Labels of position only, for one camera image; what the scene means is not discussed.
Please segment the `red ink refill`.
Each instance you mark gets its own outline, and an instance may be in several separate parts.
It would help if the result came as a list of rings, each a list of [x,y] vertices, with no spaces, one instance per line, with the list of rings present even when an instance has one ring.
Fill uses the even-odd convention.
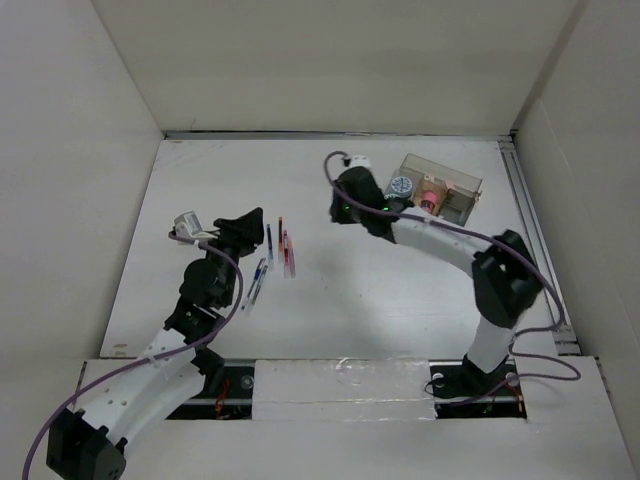
[[[278,219],[278,250],[280,253],[283,253],[284,250],[284,229],[283,229],[283,217],[280,216]]]

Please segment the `blue round tape tin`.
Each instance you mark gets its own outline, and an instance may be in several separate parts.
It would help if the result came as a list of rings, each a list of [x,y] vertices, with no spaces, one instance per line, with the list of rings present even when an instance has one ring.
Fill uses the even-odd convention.
[[[414,182],[413,180],[406,175],[396,175],[394,176],[387,187],[385,197],[387,199],[390,198],[400,198],[400,199],[408,199],[411,198],[414,192]]]

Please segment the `pink capped pen refill tube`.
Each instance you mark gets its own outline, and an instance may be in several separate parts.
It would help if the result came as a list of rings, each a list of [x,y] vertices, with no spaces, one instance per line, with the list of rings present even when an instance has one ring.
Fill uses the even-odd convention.
[[[422,199],[420,202],[420,208],[426,211],[427,213],[434,215],[437,212],[438,208],[438,196],[432,190],[427,190],[422,195]]]

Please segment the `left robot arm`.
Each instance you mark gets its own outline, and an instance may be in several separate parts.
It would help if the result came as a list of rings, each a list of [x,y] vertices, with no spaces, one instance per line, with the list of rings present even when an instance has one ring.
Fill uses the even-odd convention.
[[[263,210],[219,218],[211,230],[187,212],[170,239],[204,255],[184,270],[173,312],[133,362],[87,385],[104,389],[73,411],[60,407],[48,426],[46,465],[62,479],[118,479],[141,436],[185,400],[222,387],[224,360],[208,346],[242,301],[241,258],[264,241]]]

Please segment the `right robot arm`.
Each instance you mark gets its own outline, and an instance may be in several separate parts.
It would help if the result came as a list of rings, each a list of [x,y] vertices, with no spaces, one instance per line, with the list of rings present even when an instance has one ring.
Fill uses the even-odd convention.
[[[471,234],[411,201],[385,197],[364,166],[345,170],[332,187],[332,222],[360,224],[374,237],[433,256],[471,278],[480,322],[462,360],[462,381],[476,394],[494,387],[505,372],[520,317],[543,288],[521,236],[506,230],[488,238],[489,246],[482,249]]]

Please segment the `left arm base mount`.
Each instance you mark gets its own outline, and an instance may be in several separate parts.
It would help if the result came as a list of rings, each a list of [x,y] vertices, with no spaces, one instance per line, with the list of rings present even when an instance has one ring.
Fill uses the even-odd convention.
[[[216,359],[203,389],[176,408],[168,420],[250,420],[255,386],[255,359]]]

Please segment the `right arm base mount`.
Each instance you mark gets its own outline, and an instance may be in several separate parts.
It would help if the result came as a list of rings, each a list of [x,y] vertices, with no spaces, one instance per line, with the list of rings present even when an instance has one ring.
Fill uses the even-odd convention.
[[[434,399],[435,416],[445,419],[501,419],[527,417],[520,386],[512,381],[517,373],[511,360],[504,360],[494,373],[486,374],[466,358],[430,361],[430,377],[423,388]]]

